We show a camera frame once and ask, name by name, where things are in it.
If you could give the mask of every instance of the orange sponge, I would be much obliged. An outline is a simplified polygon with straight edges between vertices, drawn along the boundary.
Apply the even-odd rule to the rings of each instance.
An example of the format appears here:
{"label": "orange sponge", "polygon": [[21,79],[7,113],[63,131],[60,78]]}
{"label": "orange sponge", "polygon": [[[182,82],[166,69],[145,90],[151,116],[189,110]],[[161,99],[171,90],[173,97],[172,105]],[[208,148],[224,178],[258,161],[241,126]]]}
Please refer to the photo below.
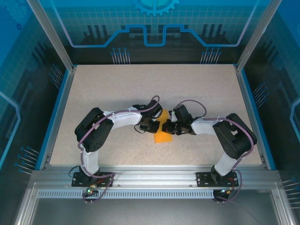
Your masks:
{"label": "orange sponge", "polygon": [[160,121],[159,129],[157,133],[154,134],[154,142],[155,143],[164,143],[164,142],[172,142],[173,138],[171,134],[167,134],[162,131],[163,124],[167,121],[169,118],[169,112],[168,110],[164,109],[161,116],[157,119],[157,121]]}

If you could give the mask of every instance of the aluminum frame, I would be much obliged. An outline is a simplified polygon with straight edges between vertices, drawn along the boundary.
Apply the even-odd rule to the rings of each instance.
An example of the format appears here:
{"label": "aluminum frame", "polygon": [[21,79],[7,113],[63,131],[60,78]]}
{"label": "aluminum frame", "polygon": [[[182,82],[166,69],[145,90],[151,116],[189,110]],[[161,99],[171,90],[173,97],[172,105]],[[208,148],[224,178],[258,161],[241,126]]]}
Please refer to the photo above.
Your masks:
{"label": "aluminum frame", "polygon": [[237,79],[238,79],[238,82],[239,82],[239,85],[240,85],[240,91],[242,93],[242,96],[243,96],[243,99],[244,99],[244,102],[245,102],[245,106],[246,106],[246,110],[247,110],[247,113],[248,113],[248,116],[249,116],[250,124],[252,126],[252,130],[253,130],[254,134],[256,135],[256,138],[257,138],[258,151],[262,154],[263,162],[265,163],[266,168],[268,170],[270,170],[271,169],[270,161],[269,161],[269,158],[267,156],[266,147],[263,143],[262,134],[261,134],[261,131],[259,129],[257,120],[255,119],[255,113],[254,113],[253,106],[252,106],[251,100],[250,100],[250,95],[252,93],[248,92],[248,90],[246,88],[245,80],[243,79],[243,76],[242,76],[242,73],[241,73],[241,71],[238,71],[237,68],[236,68],[236,76],[237,76]]}
{"label": "aluminum frame", "polygon": [[[195,172],[208,172],[210,166],[112,166],[102,167],[101,171],[114,171],[117,173],[113,187],[110,191],[125,192],[130,190],[132,193],[142,191],[170,192],[180,191],[181,193],[190,193],[196,191],[209,191],[212,188],[197,187]],[[274,198],[274,207],[277,208],[278,217],[283,225],[294,225],[291,208],[287,201],[283,185],[278,171],[268,171],[261,166],[239,167],[242,176],[242,189],[251,190],[272,190]],[[74,192],[85,190],[83,187],[71,187],[72,179],[68,177],[70,168],[50,167],[44,171],[33,171],[28,188],[26,190],[23,202],[17,216],[16,225],[30,224],[34,217],[34,208],[39,197],[39,191],[64,191]],[[70,196],[54,196],[53,198],[72,198]]]}
{"label": "aluminum frame", "polygon": [[59,105],[58,105],[58,108],[57,108],[57,112],[56,112],[56,115],[55,115],[55,118],[54,118],[54,121],[53,121],[52,128],[51,128],[51,131],[50,131],[50,134],[49,134],[49,138],[48,138],[48,141],[47,141],[47,144],[46,144],[46,147],[45,147],[45,153],[42,156],[42,163],[36,169],[42,170],[42,169],[44,169],[44,166],[47,163],[49,163],[49,162],[47,162],[47,159],[51,158],[51,154],[52,154],[52,151],[53,151],[53,148],[54,148],[54,145],[55,145],[55,141],[56,141],[56,138],[57,138],[57,134],[58,134],[58,131],[59,131],[59,128],[60,128],[60,123],[61,123],[62,116],[63,116],[64,110],[65,110],[65,107],[66,107],[66,103],[67,103],[68,96],[69,96],[69,93],[70,93],[70,90],[71,90],[71,85],[72,85],[72,81],[73,81],[75,72],[76,72],[76,67],[74,67],[72,72],[68,73],[66,83],[62,87],[63,92],[62,92],[61,99],[60,99],[60,102],[59,102]]}
{"label": "aluminum frame", "polygon": [[273,15],[276,13],[277,8],[279,7],[282,0],[271,0],[268,4],[267,8],[265,9],[261,19],[259,20],[256,29],[254,30],[251,38],[249,39],[240,59],[237,63],[237,71],[241,72],[244,68],[246,62],[250,58],[253,50],[255,49],[258,41],[262,37],[263,33],[267,29]]}
{"label": "aluminum frame", "polygon": [[53,45],[55,51],[57,52],[63,64],[65,65],[66,69],[69,72],[72,72],[74,65],[67,51],[65,50],[65,47],[60,41],[60,38],[58,37],[41,3],[39,2],[39,0],[27,0],[27,3],[29,4],[31,10],[33,11],[37,20],[44,29],[46,35],[48,36],[51,44]]}

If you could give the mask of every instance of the beige work surface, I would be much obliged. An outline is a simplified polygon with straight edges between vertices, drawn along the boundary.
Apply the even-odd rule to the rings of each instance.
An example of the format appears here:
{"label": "beige work surface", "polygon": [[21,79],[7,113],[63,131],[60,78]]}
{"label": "beige work surface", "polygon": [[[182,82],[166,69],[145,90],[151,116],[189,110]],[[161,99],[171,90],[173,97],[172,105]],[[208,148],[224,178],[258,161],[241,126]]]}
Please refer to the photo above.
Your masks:
{"label": "beige work surface", "polygon": [[[74,130],[92,108],[127,109],[148,104],[154,95],[164,109],[195,99],[206,106],[206,118],[236,113],[250,126],[233,65],[79,65],[50,164],[80,164]],[[193,117],[203,114],[196,103],[185,106]],[[100,165],[212,165],[223,154],[215,135],[174,135],[172,142],[154,143],[153,134],[133,126],[113,130],[99,151]],[[261,164],[256,147],[242,164]]]}

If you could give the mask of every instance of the black cable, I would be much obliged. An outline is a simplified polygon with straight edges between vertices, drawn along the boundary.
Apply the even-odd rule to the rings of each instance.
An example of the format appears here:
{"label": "black cable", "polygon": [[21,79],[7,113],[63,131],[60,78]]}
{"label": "black cable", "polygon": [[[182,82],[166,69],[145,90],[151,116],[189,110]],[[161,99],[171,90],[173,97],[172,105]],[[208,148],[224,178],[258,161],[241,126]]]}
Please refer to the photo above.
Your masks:
{"label": "black cable", "polygon": [[198,102],[198,101],[193,100],[193,99],[183,100],[183,101],[179,102],[179,103],[175,106],[175,108],[176,108],[177,106],[179,106],[180,104],[184,103],[184,102],[196,102],[196,103],[198,103],[198,104],[201,105],[201,106],[203,107],[203,109],[204,109],[204,114],[203,114],[201,117],[204,117],[204,116],[207,114],[207,110],[206,110],[205,106],[204,106],[201,102]]}
{"label": "black cable", "polygon": [[138,131],[138,130],[135,128],[136,126],[138,126],[138,124],[135,124],[135,126],[133,127],[133,128],[135,129],[136,132],[138,132],[138,133],[140,133],[140,134],[145,134],[145,132],[146,132],[145,130],[144,130],[144,133],[142,133],[142,132]]}
{"label": "black cable", "polygon": [[[227,202],[226,201],[226,199],[225,198],[222,198],[222,197],[216,197],[216,198],[218,198],[218,199],[221,199],[224,203],[225,202]],[[261,224],[261,225],[263,225],[263,223],[258,219],[258,218],[256,218],[246,207],[244,207],[244,206],[242,206],[241,204],[238,204],[238,203],[236,203],[236,202],[234,202],[234,201],[231,201],[231,202],[229,202],[229,203],[232,203],[232,204],[235,204],[236,206],[238,206],[238,207],[240,207],[240,208],[242,208],[244,211],[246,211],[254,220],[256,220],[259,224]]]}
{"label": "black cable", "polygon": [[72,168],[72,169],[69,171],[69,174],[68,174],[68,175],[69,175],[69,177],[70,177],[70,178],[73,178],[73,177],[71,177],[71,176],[70,176],[70,173],[71,173],[71,172],[72,172],[72,170],[74,170],[76,167],[80,167],[80,166],[79,166],[79,165],[77,165],[77,166],[74,166],[74,167],[73,167],[73,168]]}

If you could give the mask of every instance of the robotic arm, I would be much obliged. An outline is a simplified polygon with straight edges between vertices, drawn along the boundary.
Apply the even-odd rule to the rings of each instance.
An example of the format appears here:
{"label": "robotic arm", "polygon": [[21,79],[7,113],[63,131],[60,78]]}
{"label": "robotic arm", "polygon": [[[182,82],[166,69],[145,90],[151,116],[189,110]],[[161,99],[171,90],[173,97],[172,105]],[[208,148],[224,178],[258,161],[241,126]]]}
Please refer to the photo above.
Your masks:
{"label": "robotic arm", "polygon": [[231,113],[223,120],[222,118],[220,120],[218,118],[193,118],[184,105],[178,105],[169,111],[169,115],[171,119],[168,119],[162,126],[162,130],[166,133],[172,135],[217,135],[224,149],[224,153],[211,169],[210,175],[216,184],[230,173],[239,163],[240,157],[251,149],[251,141],[245,132],[250,135],[253,145],[257,142],[253,132],[240,117],[234,113]]}
{"label": "robotic arm", "polygon": [[[153,99],[148,105],[133,105],[127,110],[118,112],[107,112],[93,108],[75,129],[77,141],[81,143],[84,139],[80,145],[83,149],[80,173],[88,180],[87,185],[97,181],[91,176],[99,176],[98,151],[105,143],[111,130],[126,125],[134,125],[135,127],[139,126],[139,129],[144,132],[156,133],[160,123],[156,119],[161,113],[162,107]],[[108,115],[111,116],[98,123]],[[221,185],[220,182],[239,163],[240,157],[256,144],[255,135],[234,113],[220,119],[193,118],[184,105],[178,105],[169,111],[169,115],[170,119],[162,126],[162,130],[166,133],[172,135],[217,135],[224,149],[222,157],[211,168],[210,173],[211,179],[217,186]],[[91,131],[91,128],[96,124],[98,125]]]}
{"label": "robotic arm", "polygon": [[[99,108],[93,108],[75,129],[78,142],[80,142],[85,134],[100,119],[109,114],[113,115],[102,121],[82,142],[81,147],[84,149],[83,165],[85,170],[93,175],[98,174],[98,152],[104,145],[111,130],[126,125],[135,125],[139,126],[140,130],[144,132],[156,133],[160,124],[156,119],[160,116],[161,112],[162,107],[156,100],[151,100],[148,105],[133,105],[129,109],[117,114],[114,114],[114,112],[103,112]],[[81,165],[81,171],[89,176],[89,174],[82,169],[83,165]]]}

